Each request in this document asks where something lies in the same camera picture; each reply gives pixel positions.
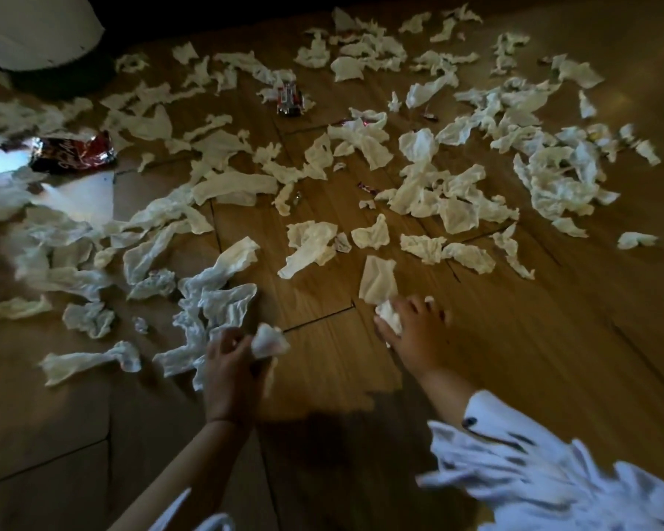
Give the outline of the person's left forearm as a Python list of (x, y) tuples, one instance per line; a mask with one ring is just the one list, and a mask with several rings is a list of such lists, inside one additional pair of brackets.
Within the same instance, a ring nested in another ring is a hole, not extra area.
[(231, 524), (221, 501), (250, 430), (208, 423), (107, 531), (214, 531)]

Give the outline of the person's left hand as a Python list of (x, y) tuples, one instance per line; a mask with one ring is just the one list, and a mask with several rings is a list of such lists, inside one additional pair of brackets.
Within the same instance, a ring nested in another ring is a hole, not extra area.
[(204, 361), (203, 403), (207, 423), (228, 422), (250, 430), (263, 398), (265, 384), (251, 375), (255, 360), (252, 335), (234, 327), (210, 343)]

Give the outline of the white paper sheet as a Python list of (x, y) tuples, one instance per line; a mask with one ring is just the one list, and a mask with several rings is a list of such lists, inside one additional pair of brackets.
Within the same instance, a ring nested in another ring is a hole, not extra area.
[(100, 226), (114, 216), (113, 171), (42, 183), (34, 204), (65, 213), (77, 222)]

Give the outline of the red and white candy wrapper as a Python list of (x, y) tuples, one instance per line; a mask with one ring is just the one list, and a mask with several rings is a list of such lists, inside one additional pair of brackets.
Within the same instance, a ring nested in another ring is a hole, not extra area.
[(282, 117), (299, 117), (305, 111), (304, 95), (296, 80), (284, 81), (276, 88), (276, 113)]

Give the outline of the red foil snack bag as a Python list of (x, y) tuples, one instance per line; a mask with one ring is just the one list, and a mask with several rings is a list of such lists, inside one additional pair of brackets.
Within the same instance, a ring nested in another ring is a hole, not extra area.
[(33, 171), (52, 175), (85, 173), (111, 166), (117, 152), (108, 132), (85, 139), (48, 136), (35, 139), (27, 163)]

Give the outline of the person's right forearm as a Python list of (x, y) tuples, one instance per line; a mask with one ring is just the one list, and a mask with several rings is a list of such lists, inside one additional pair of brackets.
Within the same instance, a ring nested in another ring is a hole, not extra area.
[(478, 388), (446, 367), (426, 369), (414, 378), (443, 423), (462, 428), (467, 406)]

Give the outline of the person's right hand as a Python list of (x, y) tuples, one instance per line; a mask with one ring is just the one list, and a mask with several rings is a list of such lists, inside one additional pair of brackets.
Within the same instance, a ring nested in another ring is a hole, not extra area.
[(433, 298), (413, 294), (390, 298), (402, 324), (402, 348), (391, 348), (405, 369), (415, 374), (444, 366), (444, 354), (450, 343), (451, 313)]

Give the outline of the tissue wad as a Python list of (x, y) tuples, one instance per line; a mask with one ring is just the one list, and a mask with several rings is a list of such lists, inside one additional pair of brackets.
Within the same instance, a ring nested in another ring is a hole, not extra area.
[(250, 343), (252, 356), (256, 360), (284, 355), (290, 348), (282, 330), (268, 323), (261, 323), (258, 326)]
[(391, 330), (394, 331), (396, 336), (402, 334), (401, 318), (390, 299), (378, 304), (375, 307), (374, 312), (390, 327)]

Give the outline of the scatter of white tissues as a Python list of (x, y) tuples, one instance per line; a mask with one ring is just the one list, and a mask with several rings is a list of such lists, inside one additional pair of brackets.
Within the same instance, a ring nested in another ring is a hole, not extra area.
[[(605, 189), (606, 177), (599, 159), (615, 162), (620, 149), (637, 147), (642, 156), (649, 156), (650, 164), (658, 163), (648, 141), (633, 137), (632, 126), (624, 126), (620, 134), (611, 136), (608, 128), (594, 124), (585, 129), (567, 127), (556, 136), (541, 127), (541, 117), (535, 110), (550, 100), (561, 83), (573, 82), (581, 97), (581, 114), (591, 117), (596, 112), (587, 109), (592, 105), (584, 90), (599, 85), (604, 79), (590, 67), (589, 60), (579, 63), (564, 52), (547, 51), (537, 61), (550, 66), (551, 75), (543, 83), (535, 83), (514, 74), (515, 61), (523, 69), (528, 54), (516, 59), (516, 50), (531, 44), (531, 34), (521, 29), (510, 29), (497, 37), (493, 48), (496, 67), (489, 79), (496, 80), (496, 88), (470, 89), (453, 100), (473, 104), (475, 111), (466, 117), (458, 117), (435, 138), (429, 126), (401, 136), (396, 153), (387, 148), (388, 132), (384, 127), (388, 113), (358, 111), (351, 108), (350, 119), (329, 123), (323, 133), (305, 150), (300, 167), (277, 161), (283, 142), (270, 142), (266, 147), (253, 149), (246, 130), (234, 134), (225, 130), (232, 123), (231, 115), (210, 115), (211, 126), (202, 131), (184, 134), (184, 139), (169, 139), (169, 143), (181, 143), (181, 149), (198, 154), (186, 180), (166, 195), (148, 201), (147, 206), (128, 215), (127, 219), (111, 219), (100, 226), (77, 222), (65, 213), (33, 203), (39, 182), (46, 176), (29, 168), (11, 171), (8, 178), (0, 179), (0, 231), (11, 235), (5, 238), (7, 253), (4, 263), (15, 273), (9, 287), (0, 292), (0, 320), (44, 318), (42, 313), (54, 312), (49, 295), (55, 294), (73, 299), (63, 320), (69, 322), (71, 331), (89, 334), (90, 339), (102, 340), (108, 336), (115, 316), (105, 306), (104, 300), (128, 292), (124, 302), (150, 302), (154, 296), (178, 297), (177, 314), (173, 313), (173, 327), (178, 327), (185, 342), (172, 350), (161, 350), (152, 357), (154, 367), (163, 376), (177, 377), (194, 372), (193, 387), (202, 389), (200, 374), (203, 371), (204, 348), (207, 341), (216, 339), (227, 327), (243, 322), (249, 303), (256, 296), (256, 285), (240, 285), (229, 292), (229, 282), (236, 273), (248, 272), (255, 265), (260, 246), (255, 239), (242, 238), (232, 243), (219, 262), (197, 276), (179, 274), (160, 263), (162, 253), (168, 253), (177, 235), (213, 236), (218, 232), (214, 223), (201, 212), (200, 207), (217, 204), (238, 204), (255, 207), (257, 198), (267, 197), (281, 217), (289, 216), (292, 204), (289, 199), (299, 192), (299, 184), (327, 183), (327, 169), (343, 170), (346, 163), (341, 158), (349, 154), (364, 154), (371, 170), (385, 169), (395, 156), (404, 155), (408, 162), (398, 175), (404, 181), (398, 191), (381, 191), (377, 201), (387, 201), (389, 212), (412, 216), (414, 219), (430, 219), (440, 213), (446, 234), (469, 234), (483, 220), (503, 225), (505, 231), (492, 231), (496, 248), (492, 253), (481, 246), (454, 242), (445, 245), (445, 238), (413, 236), (407, 233), (399, 237), (399, 250), (412, 254), (425, 265), (443, 265), (446, 260), (464, 265), (467, 272), (487, 275), (495, 268), (490, 257), (503, 250), (507, 264), (527, 280), (534, 279), (533, 270), (521, 265), (518, 245), (511, 233), (520, 219), (519, 209), (510, 208), (502, 195), (488, 197), (478, 183), (485, 178), (480, 165), (472, 166), (460, 174), (458, 170), (437, 170), (432, 156), (438, 143), (446, 146), (467, 145), (471, 131), (479, 130), (491, 142), (493, 151), (512, 151), (515, 172), (530, 192), (532, 206), (562, 234), (584, 238), (587, 232), (578, 228), (572, 220), (576, 216), (589, 215), (596, 206), (614, 202), (619, 194)], [(328, 264), (337, 253), (350, 250), (381, 250), (389, 245), (388, 216), (376, 216), (369, 227), (354, 231), (341, 231), (337, 222), (308, 221), (289, 223), (287, 240), (290, 255), (278, 279), (292, 282), (306, 268)], [(8, 285), (10, 276), (2, 275)]]

